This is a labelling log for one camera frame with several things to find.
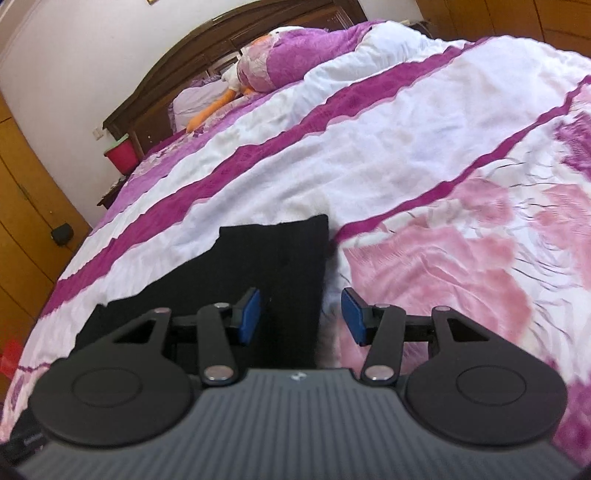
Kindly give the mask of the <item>black garment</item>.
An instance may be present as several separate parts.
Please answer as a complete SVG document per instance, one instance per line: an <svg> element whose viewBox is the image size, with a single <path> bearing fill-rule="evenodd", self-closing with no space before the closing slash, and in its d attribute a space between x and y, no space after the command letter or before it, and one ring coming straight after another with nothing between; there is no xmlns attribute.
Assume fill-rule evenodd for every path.
<svg viewBox="0 0 591 480"><path fill-rule="evenodd" d="M262 313L252 341L229 342L239 368L314 368L328 252L325 215L270 226L222 227L204 254L134 296L96 305L74 348L83 349L153 308L193 315L208 304L235 303L256 287Z"/></svg>

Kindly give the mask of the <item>floral purple white bedspread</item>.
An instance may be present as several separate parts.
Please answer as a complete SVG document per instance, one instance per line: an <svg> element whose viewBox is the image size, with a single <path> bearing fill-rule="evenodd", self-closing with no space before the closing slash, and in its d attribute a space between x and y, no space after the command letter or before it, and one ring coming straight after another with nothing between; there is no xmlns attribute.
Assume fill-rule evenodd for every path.
<svg viewBox="0 0 591 480"><path fill-rule="evenodd" d="M211 249L222 227L325 215L315 366L367 350L339 294L453 307L554 367L559 448L590 458L590 61L527 38L434 40L377 23L351 53L238 99L143 160L24 347L1 436L98 304Z"/></svg>

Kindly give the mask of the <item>dark wooden nightstand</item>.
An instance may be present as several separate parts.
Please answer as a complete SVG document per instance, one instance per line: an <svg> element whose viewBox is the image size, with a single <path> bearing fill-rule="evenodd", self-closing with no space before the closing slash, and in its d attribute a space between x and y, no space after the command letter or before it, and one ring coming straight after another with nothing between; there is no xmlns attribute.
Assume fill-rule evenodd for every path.
<svg viewBox="0 0 591 480"><path fill-rule="evenodd" d="M121 189L123 188L127 180L128 176L121 176L116 182L114 182L110 186L108 191L100 198L96 206L108 210L116 200L117 196L119 195Z"/></svg>

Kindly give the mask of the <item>small black bag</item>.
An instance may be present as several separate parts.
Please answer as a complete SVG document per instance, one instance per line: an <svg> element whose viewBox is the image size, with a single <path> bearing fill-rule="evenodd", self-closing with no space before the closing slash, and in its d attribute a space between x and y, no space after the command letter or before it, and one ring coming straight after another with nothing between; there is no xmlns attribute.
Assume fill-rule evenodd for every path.
<svg viewBox="0 0 591 480"><path fill-rule="evenodd" d="M62 247L66 246L73 239L74 230L70 224L63 223L60 226L54 228L50 235L53 242L56 245Z"/></svg>

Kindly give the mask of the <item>red plastic bucket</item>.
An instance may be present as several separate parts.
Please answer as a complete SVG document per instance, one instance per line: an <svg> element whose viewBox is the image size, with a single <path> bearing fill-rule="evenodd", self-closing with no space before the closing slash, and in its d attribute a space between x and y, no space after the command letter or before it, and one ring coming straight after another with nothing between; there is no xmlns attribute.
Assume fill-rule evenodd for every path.
<svg viewBox="0 0 591 480"><path fill-rule="evenodd" d="M139 164L138 155L128 134L124 134L103 156L119 171L121 175L129 175Z"/></svg>

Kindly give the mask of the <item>wooden wardrobe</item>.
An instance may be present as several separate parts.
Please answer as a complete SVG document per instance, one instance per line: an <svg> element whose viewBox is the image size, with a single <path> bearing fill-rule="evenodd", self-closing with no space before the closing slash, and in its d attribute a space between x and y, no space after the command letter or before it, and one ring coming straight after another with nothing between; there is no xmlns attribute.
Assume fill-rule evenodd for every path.
<svg viewBox="0 0 591 480"><path fill-rule="evenodd" d="M74 230L66 246L51 231ZM51 178L1 103L1 403L24 346L58 278L90 227Z"/></svg>

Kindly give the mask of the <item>dark wooden headboard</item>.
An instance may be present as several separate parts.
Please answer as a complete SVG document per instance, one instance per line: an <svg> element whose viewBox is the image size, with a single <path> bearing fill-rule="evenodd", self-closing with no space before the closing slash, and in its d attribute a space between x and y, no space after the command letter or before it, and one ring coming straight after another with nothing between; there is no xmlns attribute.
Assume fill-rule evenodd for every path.
<svg viewBox="0 0 591 480"><path fill-rule="evenodd" d="M215 75L238 59L242 47L280 26L329 30L365 22L356 1L254 1L198 26L149 70L134 92L103 122L118 140L128 135L144 155L172 135L168 106L191 80Z"/></svg>

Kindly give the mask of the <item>lavender pillow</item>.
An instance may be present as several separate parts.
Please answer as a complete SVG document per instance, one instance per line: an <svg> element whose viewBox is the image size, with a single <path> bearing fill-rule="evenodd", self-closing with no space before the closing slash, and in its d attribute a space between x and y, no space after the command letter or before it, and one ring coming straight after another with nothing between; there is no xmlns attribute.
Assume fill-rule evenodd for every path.
<svg viewBox="0 0 591 480"><path fill-rule="evenodd" d="M172 132L184 130L195 115L219 99L226 89L228 84L219 75L192 80L168 105Z"/></svg>

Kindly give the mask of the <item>white orange plush toy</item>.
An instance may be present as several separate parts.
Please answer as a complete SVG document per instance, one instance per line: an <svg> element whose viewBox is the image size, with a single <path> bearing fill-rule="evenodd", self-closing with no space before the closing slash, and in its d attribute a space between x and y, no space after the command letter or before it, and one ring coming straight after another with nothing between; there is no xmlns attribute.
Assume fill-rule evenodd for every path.
<svg viewBox="0 0 591 480"><path fill-rule="evenodd" d="M256 89L253 89L249 83L243 83L242 80L240 80L239 67L242 66L243 58L245 58L245 55L242 55L238 62L233 64L228 70L224 72L222 75L222 80L228 83L228 87L221 94L221 97L214 100L214 102L205 107L204 110L201 110L191 118L185 128L187 133L192 133L194 130L204 124L204 122L209 117L211 117L211 115L213 115L225 105L228 105L228 103L235 100L235 98L239 95L247 96L256 93Z"/></svg>

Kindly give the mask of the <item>purple floral rolled quilt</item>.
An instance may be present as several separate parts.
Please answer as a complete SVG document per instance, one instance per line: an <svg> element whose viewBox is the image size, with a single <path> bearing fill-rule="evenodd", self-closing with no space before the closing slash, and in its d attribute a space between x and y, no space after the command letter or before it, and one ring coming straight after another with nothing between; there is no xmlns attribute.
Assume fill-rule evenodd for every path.
<svg viewBox="0 0 591 480"><path fill-rule="evenodd" d="M239 85L270 93L291 83L318 65L353 52L377 22L363 22L329 31L300 26L280 27L242 49L235 67Z"/></svg>

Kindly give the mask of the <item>wooden dresser cabinet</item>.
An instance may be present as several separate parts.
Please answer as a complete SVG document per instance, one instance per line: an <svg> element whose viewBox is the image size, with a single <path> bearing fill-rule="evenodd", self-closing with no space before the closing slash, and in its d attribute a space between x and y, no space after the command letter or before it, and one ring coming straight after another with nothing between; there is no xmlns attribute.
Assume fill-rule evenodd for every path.
<svg viewBox="0 0 591 480"><path fill-rule="evenodd" d="M442 39L510 35L590 55L591 4L585 0L422 0L417 5L433 35Z"/></svg>

